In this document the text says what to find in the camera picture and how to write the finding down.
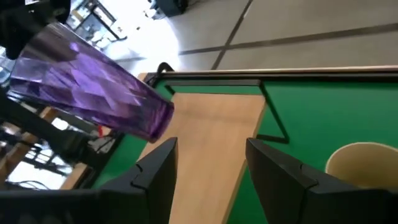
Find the purple faceted plastic tumbler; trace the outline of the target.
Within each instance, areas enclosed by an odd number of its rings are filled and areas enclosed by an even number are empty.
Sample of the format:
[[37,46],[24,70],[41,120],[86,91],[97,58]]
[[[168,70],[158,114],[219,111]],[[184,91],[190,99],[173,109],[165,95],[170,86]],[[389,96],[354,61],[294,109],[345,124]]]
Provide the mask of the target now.
[[10,89],[113,130],[156,142],[174,104],[61,23],[23,48]]

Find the wooden shelf black metal frame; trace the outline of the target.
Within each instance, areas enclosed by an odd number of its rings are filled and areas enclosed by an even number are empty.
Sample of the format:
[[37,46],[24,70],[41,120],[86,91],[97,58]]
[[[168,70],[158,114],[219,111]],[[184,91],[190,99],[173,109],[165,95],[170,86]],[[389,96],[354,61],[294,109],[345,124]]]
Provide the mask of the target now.
[[283,68],[146,75],[173,101],[162,136],[178,139],[169,224],[268,224],[251,180],[246,140],[322,172],[340,147],[398,149],[398,66]]

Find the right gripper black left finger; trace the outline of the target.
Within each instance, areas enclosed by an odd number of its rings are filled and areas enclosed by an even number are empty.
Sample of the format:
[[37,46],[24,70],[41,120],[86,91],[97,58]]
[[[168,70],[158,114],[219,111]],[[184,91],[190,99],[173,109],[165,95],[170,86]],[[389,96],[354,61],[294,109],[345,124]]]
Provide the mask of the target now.
[[178,139],[169,138],[99,188],[93,224],[169,224]]

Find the beige paper cup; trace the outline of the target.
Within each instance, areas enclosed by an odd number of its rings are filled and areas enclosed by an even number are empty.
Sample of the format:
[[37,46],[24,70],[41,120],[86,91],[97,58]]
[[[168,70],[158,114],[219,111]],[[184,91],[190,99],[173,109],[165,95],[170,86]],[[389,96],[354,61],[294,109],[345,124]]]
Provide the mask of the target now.
[[361,188],[398,189],[398,149],[377,142],[351,143],[329,157],[325,172]]

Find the black floor equipment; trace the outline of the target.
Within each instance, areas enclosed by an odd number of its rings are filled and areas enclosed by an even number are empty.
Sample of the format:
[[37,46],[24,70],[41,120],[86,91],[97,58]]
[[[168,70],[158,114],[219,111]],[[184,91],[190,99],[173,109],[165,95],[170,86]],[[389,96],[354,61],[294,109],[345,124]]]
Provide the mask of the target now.
[[166,17],[173,17],[183,14],[188,7],[188,0],[147,0],[150,4],[150,9],[155,9],[157,12]]

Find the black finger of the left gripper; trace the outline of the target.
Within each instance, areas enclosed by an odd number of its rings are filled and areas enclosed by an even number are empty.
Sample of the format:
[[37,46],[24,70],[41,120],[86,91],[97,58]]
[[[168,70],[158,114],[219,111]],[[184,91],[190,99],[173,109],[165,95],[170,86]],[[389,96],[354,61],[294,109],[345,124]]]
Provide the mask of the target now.
[[30,39],[43,29],[40,13],[37,6],[0,9],[0,46],[6,49],[7,58],[18,58]]

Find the black glass-door cabinet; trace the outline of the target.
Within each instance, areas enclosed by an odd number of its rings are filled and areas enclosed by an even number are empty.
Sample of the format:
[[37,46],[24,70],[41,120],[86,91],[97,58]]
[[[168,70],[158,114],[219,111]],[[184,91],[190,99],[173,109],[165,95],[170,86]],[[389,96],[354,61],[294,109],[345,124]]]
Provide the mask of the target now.
[[100,0],[72,0],[66,25],[99,50],[127,39],[120,22]]

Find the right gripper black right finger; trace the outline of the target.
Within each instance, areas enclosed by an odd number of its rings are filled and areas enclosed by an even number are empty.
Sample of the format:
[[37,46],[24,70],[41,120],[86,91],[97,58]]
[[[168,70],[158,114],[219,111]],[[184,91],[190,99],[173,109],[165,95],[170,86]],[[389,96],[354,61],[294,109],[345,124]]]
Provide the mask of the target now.
[[246,160],[268,224],[398,224],[398,190],[357,187],[254,138]]

